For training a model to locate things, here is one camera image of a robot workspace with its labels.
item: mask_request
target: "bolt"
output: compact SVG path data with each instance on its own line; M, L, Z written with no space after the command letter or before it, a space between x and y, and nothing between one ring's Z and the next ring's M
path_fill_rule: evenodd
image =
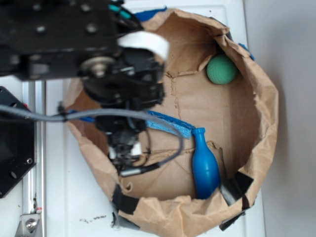
M26 229L28 229L30 232L32 232L33 230L36 229L38 223L36 222L36 220L34 219L29 219L26 223L25 223L25 227Z
M41 25L36 27L36 32L39 34L44 34L46 32L46 27Z
M29 57L29 59L32 61L37 61L37 60L41 59L41 55L40 54L33 54L32 56Z
M34 11L40 11L41 10L41 5L39 3L36 3L33 5L33 10Z
M94 23L88 24L85 29L88 31L90 34L94 34L98 31L98 26Z
M84 3L84 4L81 5L81 10L83 12L90 12L91 11L91 7L88 4Z

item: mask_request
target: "brown paper bag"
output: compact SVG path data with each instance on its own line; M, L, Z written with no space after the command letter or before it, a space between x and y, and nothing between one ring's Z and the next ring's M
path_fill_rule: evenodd
M120 216L141 230L162 237L195 237L254 204L275 152L278 91L249 52L229 40L229 28L214 19L170 9L157 13L143 25L147 31L165 37L171 45L164 77L166 97L153 110L205 127L222 181L237 171L253 179L244 197L228 205L217 189L207 200L196 199L191 167L193 139L186 140L182 154L160 169L121 178L106 156L104 133L81 121L69 123L69 128L109 200L113 199L117 185L124 195L139 198L133 213L120 210ZM240 71L226 85L213 84L206 76L205 66L216 54L215 43ZM72 82L65 104L75 110L99 107L85 94L78 80ZM150 134L153 155L149 164L177 149L175 136L158 130L150 130ZM140 141L143 149L148 149L144 134Z

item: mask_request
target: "white wall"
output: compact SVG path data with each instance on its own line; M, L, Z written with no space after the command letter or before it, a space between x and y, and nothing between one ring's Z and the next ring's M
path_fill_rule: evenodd
M263 186L267 237L316 233L316 1L244 0L248 45L280 92Z

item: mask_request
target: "black metal bracket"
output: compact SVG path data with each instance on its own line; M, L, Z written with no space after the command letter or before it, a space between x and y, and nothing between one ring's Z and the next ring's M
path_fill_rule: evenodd
M0 86L0 104L28 110L3 86ZM4 198L35 163L34 122L28 122L27 118L25 122L14 121L0 113L0 198Z

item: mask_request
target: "blue plastic bottle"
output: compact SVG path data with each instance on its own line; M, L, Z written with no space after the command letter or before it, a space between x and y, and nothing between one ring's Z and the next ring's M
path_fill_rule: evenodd
M221 182L216 158L205 142L205 128L195 128L196 139L193 155L193 174L199 199L207 199Z

